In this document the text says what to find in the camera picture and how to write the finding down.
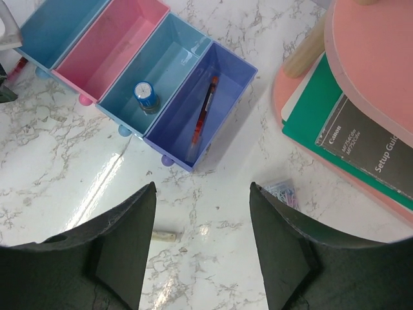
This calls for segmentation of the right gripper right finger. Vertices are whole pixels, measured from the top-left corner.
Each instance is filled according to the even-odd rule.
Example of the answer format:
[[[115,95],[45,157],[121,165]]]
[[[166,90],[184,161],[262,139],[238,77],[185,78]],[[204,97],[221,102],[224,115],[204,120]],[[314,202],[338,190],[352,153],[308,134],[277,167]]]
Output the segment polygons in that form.
[[[375,242],[333,229],[250,186],[270,309],[411,309],[412,239]]]

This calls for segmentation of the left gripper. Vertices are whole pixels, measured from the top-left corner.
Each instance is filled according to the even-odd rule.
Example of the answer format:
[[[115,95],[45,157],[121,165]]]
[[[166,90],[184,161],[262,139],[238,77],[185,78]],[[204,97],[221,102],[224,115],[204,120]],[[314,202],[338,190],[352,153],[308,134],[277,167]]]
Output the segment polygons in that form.
[[[6,86],[7,73],[2,65],[0,65],[0,103],[8,103],[15,101],[18,96]]]

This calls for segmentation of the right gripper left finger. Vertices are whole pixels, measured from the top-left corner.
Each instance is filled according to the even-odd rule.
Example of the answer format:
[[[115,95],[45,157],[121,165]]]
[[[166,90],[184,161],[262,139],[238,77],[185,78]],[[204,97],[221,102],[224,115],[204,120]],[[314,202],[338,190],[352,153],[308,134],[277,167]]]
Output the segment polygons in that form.
[[[41,243],[1,247],[1,309],[138,309],[156,186]]]

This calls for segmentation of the red pen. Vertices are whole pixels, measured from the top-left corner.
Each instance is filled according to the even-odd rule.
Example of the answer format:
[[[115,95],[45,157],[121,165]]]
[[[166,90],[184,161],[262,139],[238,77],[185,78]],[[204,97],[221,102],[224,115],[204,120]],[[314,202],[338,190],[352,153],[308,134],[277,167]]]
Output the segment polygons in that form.
[[[18,78],[27,63],[28,60],[24,57],[21,57],[15,67],[8,73],[7,82],[13,83]]]
[[[201,142],[201,131],[203,129],[203,125],[204,125],[206,117],[207,117],[208,109],[209,109],[209,106],[212,102],[212,98],[214,96],[214,92],[216,91],[218,81],[219,81],[219,78],[217,76],[214,76],[212,78],[212,81],[211,81],[211,83],[209,85],[209,88],[206,92],[206,96],[205,96],[205,99],[204,99],[204,102],[203,102],[203,106],[201,108],[201,112],[200,112],[199,117],[197,119],[195,131],[194,131],[194,134],[192,136],[191,144],[190,144],[190,147],[189,147],[188,152],[187,152],[186,160],[188,162],[195,162],[195,158],[196,158],[196,155],[197,155],[197,150],[198,150],[199,144]]]

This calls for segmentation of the light blue drawer bin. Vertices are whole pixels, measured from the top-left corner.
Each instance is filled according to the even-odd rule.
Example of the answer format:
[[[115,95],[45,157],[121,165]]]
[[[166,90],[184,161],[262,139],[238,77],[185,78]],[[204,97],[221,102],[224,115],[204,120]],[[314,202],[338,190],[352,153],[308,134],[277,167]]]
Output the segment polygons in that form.
[[[88,27],[105,9],[105,0],[47,0],[21,27],[17,53],[37,66],[45,78],[62,62]]]

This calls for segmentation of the clear paperclip box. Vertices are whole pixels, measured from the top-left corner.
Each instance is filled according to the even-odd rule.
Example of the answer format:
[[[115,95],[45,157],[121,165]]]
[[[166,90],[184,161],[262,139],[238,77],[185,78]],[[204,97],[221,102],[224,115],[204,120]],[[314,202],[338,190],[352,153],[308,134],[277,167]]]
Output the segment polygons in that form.
[[[292,179],[284,178],[268,181],[262,188],[289,207],[299,210],[296,188],[294,187]]]

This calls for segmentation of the pink drawer bin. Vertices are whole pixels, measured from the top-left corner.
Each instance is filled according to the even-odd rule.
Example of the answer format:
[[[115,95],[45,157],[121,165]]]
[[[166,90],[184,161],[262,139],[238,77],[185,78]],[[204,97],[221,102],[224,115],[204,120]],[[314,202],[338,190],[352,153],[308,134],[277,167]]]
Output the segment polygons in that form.
[[[82,105],[97,103],[169,12],[161,1],[110,1],[53,74]]]

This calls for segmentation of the blue cap stamp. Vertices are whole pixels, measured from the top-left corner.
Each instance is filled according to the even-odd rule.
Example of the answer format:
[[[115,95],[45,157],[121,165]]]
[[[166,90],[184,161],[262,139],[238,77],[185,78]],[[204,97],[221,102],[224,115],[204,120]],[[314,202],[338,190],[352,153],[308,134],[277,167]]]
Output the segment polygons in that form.
[[[134,87],[134,96],[144,113],[156,114],[159,112],[160,99],[151,83],[147,81],[137,83]]]

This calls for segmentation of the purple drawer bin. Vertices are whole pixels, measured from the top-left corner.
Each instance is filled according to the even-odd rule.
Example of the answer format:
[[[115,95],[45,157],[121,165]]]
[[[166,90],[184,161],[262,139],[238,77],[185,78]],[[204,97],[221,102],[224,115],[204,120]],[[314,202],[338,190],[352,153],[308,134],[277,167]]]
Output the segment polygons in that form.
[[[162,155],[161,163],[193,171],[256,72],[256,67],[244,59],[219,43],[212,43],[144,137]],[[201,131],[195,162],[188,162],[187,152],[214,76],[219,81]]]

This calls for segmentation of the cyan drawer bin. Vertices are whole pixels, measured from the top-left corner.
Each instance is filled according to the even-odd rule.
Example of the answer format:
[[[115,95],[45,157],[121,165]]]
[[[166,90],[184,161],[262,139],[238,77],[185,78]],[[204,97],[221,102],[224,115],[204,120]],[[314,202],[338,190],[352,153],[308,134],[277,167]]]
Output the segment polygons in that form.
[[[212,44],[212,39],[169,13],[122,71],[97,108],[118,125],[118,133],[143,138]],[[153,88],[157,104],[141,108],[134,94],[140,82]]]

